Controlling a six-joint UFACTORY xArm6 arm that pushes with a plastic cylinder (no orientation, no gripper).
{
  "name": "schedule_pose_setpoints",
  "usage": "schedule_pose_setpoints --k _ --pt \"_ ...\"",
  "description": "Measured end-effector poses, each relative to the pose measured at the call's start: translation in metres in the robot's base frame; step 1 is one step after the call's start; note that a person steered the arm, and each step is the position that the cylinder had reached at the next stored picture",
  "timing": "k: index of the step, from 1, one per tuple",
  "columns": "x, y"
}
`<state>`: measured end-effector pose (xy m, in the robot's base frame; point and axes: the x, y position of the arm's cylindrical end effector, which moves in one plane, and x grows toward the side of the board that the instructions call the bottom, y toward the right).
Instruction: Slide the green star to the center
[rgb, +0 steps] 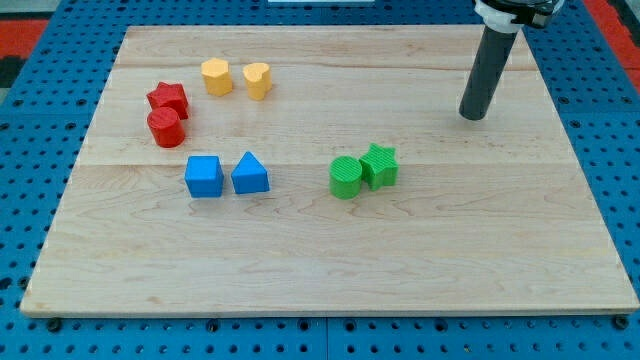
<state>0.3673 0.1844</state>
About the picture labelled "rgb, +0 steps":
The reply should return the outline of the robot arm flange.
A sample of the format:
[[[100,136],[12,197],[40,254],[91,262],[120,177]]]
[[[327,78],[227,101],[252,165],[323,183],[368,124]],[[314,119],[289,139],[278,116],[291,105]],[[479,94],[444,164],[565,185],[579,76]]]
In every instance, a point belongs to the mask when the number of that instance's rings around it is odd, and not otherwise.
[[[474,11],[484,24],[499,33],[517,33],[523,27],[547,27],[564,0],[474,0]]]

